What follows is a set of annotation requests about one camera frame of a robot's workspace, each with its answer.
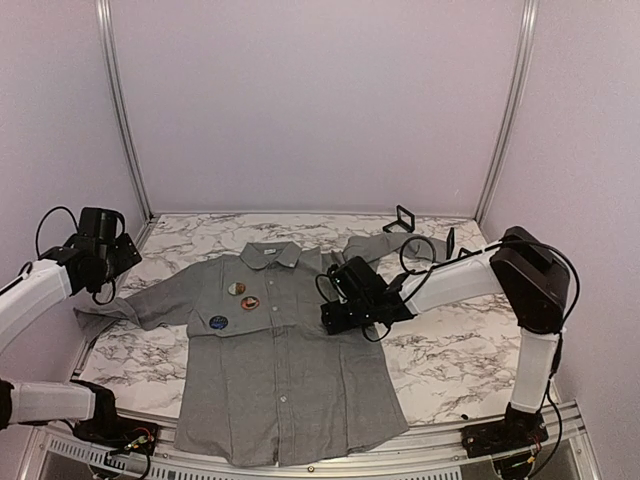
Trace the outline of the orange portrait brooch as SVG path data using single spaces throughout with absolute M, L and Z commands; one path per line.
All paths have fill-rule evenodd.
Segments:
M 250 311 L 256 309 L 260 305 L 260 300 L 255 296 L 245 296 L 241 300 L 241 307 L 244 310 Z

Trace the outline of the grey button-up shirt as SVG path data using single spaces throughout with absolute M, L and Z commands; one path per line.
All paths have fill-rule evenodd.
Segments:
M 249 243 L 237 255 L 192 264 L 126 298 L 77 308 L 75 316 L 91 339 L 119 321 L 144 330 L 185 327 L 185 427 L 215 401 L 234 421 L 243 407 L 272 420 L 277 404 L 292 405 L 293 420 L 331 413 L 353 426 L 367 404 L 406 420 L 374 332 L 328 335 L 315 279 L 356 256 L 376 266 L 408 237 L 354 236 L 342 250 L 327 253 L 293 242 Z M 233 282 L 244 283 L 246 291 L 230 295 Z M 260 305 L 244 310 L 245 296 L 258 297 Z M 209 327 L 215 315 L 229 320 L 225 329 Z

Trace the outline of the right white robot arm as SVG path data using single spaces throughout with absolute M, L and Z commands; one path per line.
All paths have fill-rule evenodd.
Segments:
M 401 263 L 391 282 L 361 256 L 330 266 L 323 276 L 335 296 L 321 307 L 324 328 L 330 335 L 366 331 L 376 323 L 391 328 L 458 301 L 504 295 L 517 319 L 521 343 L 511 399 L 495 438 L 515 448 L 533 433 L 549 397 L 565 324 L 581 293 L 577 270 L 563 252 L 519 226 L 475 251 L 455 253 L 447 245 L 444 260 L 438 260 L 430 239 L 411 235 L 401 244 L 399 258 L 408 258 L 408 248 L 418 241 L 427 246 L 429 267 L 418 270 Z

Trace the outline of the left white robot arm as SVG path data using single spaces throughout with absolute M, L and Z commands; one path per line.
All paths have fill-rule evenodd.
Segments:
M 93 299 L 105 285 L 141 262 L 115 210 L 85 207 L 73 220 L 75 231 L 61 246 L 37 250 L 37 258 L 1 289 L 1 349 L 6 350 L 54 306 L 85 291 Z M 125 438 L 126 423 L 117 415 L 113 393 L 91 383 L 1 381 L 1 428 L 67 420 L 86 422 L 106 445 Z

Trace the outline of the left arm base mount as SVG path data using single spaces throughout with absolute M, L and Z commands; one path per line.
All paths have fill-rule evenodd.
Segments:
M 159 430 L 156 423 L 120 416 L 115 395 L 106 387 L 83 380 L 72 380 L 72 383 L 89 389 L 95 395 L 93 417 L 74 424 L 75 437 L 109 447 L 116 454 L 154 453 Z

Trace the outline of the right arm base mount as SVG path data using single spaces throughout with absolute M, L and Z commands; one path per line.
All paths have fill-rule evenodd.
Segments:
M 540 411 L 527 413 L 508 404 L 502 419 L 468 425 L 461 437 L 467 456 L 478 458 L 541 445 L 549 434 Z

